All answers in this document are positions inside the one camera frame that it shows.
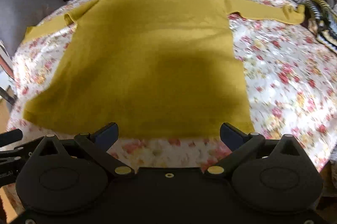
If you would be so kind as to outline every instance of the sweater sleeve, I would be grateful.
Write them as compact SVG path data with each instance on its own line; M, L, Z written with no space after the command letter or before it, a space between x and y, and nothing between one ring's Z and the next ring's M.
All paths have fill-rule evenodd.
M90 0L70 10L66 14L54 17L39 26L28 27L26 30L25 38L21 43L23 44L32 39L50 35L63 29L66 26L73 24L79 18L81 18L88 10L90 10L97 2L98 0Z
M301 24L304 20L304 6L299 5L295 10L291 5L273 7L251 0L224 0L227 14L240 13L246 19L272 19L286 24Z

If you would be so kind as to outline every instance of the floral pattern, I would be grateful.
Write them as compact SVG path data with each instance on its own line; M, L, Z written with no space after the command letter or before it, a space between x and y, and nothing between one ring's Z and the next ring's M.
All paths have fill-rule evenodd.
M72 0L45 18L63 14L89 0ZM254 0L282 6L290 0ZM300 25L229 15L235 57L244 64L250 115L255 131L268 139L293 134L320 170L337 142L337 56ZM76 26L22 44L13 60L18 100L8 129L23 131L25 143L51 133L22 118L27 100L45 90ZM57 134L59 138L72 136ZM13 148L18 143L5 147ZM230 154L219 138L119 139L108 153L134 169L196 167L206 169ZM10 186L11 199L21 205Z

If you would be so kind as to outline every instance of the gray pillow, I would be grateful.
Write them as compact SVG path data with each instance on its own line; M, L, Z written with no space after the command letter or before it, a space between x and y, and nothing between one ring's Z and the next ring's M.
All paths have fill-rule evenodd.
M9 56L14 55L28 26L35 26L64 4L63 0L0 0L0 39Z

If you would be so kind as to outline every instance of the black circular base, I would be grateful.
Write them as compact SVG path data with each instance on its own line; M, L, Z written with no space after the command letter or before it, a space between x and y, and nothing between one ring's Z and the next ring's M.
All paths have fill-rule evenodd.
M234 171L233 188L248 205L264 212L306 210L320 197L322 183L319 174L302 163L292 156L248 161Z
M65 214L94 201L107 182L105 171L95 163L53 154L28 161L16 179L16 191L30 209Z

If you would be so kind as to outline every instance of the patterned blanket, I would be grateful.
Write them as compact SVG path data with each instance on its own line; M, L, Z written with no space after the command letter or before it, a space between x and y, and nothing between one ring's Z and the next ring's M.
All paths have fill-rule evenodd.
M87 1L73 0L44 21ZM290 0L254 1L273 6L296 6ZM300 25L242 19L235 14L229 19L235 57L244 63L255 131L268 139L293 134L320 170L337 143L337 56ZM75 30L73 25L27 42L14 57L18 100L8 129L21 129L22 143L51 133L24 120L22 111L27 100L48 87ZM205 169L228 155L230 150L219 138L119 139L108 153L135 169L140 166L200 166ZM8 190L12 192L12 203L20 211L14 186L9 186Z

